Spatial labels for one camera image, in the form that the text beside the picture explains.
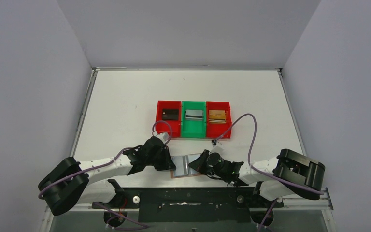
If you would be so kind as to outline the red bin with black card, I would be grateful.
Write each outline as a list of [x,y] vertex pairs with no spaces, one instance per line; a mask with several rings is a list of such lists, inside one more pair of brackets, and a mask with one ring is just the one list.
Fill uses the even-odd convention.
[[[179,118],[178,120],[163,120],[162,110],[163,109],[178,109]],[[182,112],[182,102],[181,101],[158,101],[157,102],[157,112],[156,121],[165,121],[166,123],[158,123],[155,129],[158,133],[170,132],[172,131],[173,138],[181,137],[181,112]]]

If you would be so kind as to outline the green plastic bin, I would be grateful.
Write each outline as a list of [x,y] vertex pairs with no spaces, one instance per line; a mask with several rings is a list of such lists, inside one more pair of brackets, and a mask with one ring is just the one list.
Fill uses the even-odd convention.
[[[201,119],[187,119],[187,111],[201,111]],[[182,101],[181,137],[192,139],[206,138],[206,104],[204,101]]]

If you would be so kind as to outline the red bin with gold cards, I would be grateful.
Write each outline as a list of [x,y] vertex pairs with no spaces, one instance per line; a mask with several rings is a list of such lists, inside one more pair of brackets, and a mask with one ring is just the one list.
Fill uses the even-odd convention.
[[[209,110],[225,110],[227,114],[226,123],[210,123],[208,120]],[[207,101],[206,102],[206,138],[217,138],[225,133],[232,124],[230,104],[224,101]]]

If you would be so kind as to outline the tan leather card holder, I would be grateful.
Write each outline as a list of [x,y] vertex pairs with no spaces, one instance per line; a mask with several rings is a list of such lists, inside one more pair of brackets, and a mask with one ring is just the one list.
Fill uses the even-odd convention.
[[189,168],[189,166],[188,166],[188,164],[189,164],[190,162],[196,160],[196,159],[200,156],[200,154],[197,154],[197,153],[196,153],[196,154],[188,154],[188,155],[183,155],[183,156],[186,158],[186,162],[185,162],[185,164],[186,164],[186,168],[187,168],[188,174],[185,175],[185,176],[174,177],[174,176],[173,176],[173,171],[170,171],[170,177],[171,177],[171,179],[176,179],[176,178],[185,178],[185,177],[192,177],[192,176],[202,175],[202,174],[200,174],[200,173],[194,171],[193,169]]

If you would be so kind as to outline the silver card with stripe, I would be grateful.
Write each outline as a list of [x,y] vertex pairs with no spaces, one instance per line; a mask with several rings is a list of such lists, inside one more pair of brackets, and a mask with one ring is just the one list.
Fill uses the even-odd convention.
[[185,176],[188,174],[186,168],[186,158],[184,156],[176,156],[173,158],[173,163],[176,166],[176,169],[173,171],[174,177]]

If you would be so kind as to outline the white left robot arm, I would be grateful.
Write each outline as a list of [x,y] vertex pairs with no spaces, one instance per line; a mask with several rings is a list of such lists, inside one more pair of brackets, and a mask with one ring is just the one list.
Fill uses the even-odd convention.
[[104,159],[65,158],[38,184],[38,198],[46,201],[55,216],[81,203],[109,203],[122,191],[115,176],[136,174],[147,166],[157,171],[176,169],[167,146],[170,139],[168,133],[160,133],[143,145],[123,148]]

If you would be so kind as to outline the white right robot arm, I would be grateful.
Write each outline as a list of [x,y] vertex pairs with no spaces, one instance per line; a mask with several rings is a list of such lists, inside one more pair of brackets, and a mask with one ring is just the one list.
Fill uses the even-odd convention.
[[296,194],[319,200],[325,165],[290,149],[282,149],[275,158],[248,162],[228,161],[219,152],[204,150],[188,164],[192,170],[235,187],[257,185],[257,193],[268,201]]

